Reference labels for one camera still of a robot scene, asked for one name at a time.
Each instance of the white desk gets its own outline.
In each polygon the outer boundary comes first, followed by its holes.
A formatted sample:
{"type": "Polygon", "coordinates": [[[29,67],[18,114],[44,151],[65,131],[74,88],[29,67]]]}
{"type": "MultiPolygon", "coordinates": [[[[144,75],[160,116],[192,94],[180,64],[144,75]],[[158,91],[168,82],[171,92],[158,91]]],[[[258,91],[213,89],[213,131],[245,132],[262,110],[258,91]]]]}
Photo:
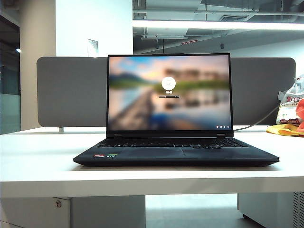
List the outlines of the white desk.
{"type": "Polygon", "coordinates": [[[104,139],[104,128],[65,128],[64,133],[37,128],[2,135],[1,197],[304,191],[304,138],[260,131],[265,128],[237,132],[235,138],[279,156],[280,162],[248,168],[88,168],[73,158],[104,139]]]}

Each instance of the yellow cloth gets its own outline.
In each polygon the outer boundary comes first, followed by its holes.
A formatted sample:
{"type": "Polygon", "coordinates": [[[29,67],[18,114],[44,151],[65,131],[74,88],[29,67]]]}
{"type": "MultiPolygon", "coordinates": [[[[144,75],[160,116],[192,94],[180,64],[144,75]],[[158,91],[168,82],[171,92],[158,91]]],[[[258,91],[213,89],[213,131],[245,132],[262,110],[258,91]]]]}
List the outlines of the yellow cloth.
{"type": "Polygon", "coordinates": [[[266,132],[285,136],[304,136],[304,132],[297,132],[298,126],[292,124],[274,125],[267,128],[266,132]]]}

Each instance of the blurred landscape wallpaper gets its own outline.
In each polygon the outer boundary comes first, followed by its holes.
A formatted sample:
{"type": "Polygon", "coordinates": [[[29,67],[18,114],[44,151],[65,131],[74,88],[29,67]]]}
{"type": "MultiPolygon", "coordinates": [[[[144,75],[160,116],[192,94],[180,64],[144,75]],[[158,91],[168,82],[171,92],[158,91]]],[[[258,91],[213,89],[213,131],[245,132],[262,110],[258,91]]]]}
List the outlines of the blurred landscape wallpaper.
{"type": "Polygon", "coordinates": [[[110,130],[230,128],[228,56],[110,57],[110,130]]]}

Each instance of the cable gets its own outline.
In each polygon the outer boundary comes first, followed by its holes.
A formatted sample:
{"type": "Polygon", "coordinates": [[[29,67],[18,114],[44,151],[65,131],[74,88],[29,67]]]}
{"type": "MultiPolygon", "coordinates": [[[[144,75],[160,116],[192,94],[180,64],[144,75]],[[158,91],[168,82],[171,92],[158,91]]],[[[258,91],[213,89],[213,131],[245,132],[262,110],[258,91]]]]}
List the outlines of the cable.
{"type": "Polygon", "coordinates": [[[255,125],[259,124],[260,122],[262,122],[263,120],[265,120],[268,116],[270,116],[271,113],[273,113],[278,107],[280,107],[280,105],[278,105],[277,107],[275,107],[275,108],[274,108],[270,113],[268,113],[263,119],[257,121],[256,123],[254,123],[254,124],[252,124],[252,125],[250,125],[250,126],[248,126],[248,127],[243,127],[243,128],[235,129],[235,130],[233,130],[233,131],[236,132],[236,131],[244,130],[244,129],[246,129],[246,128],[249,128],[249,127],[252,127],[252,126],[255,126],[255,125]]]}
{"type": "Polygon", "coordinates": [[[207,11],[207,0],[205,0],[205,11],[207,11]]]}

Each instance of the ceiling light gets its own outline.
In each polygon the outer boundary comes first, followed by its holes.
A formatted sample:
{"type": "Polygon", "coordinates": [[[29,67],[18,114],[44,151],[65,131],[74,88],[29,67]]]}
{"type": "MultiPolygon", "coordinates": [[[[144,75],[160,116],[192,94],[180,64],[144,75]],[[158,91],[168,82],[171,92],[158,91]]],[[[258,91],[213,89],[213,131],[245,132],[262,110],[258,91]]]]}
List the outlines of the ceiling light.
{"type": "Polygon", "coordinates": [[[133,27],[147,28],[191,28],[191,29],[263,29],[263,30],[304,30],[298,23],[256,23],[256,22],[218,22],[193,20],[133,20],[133,27]]]}

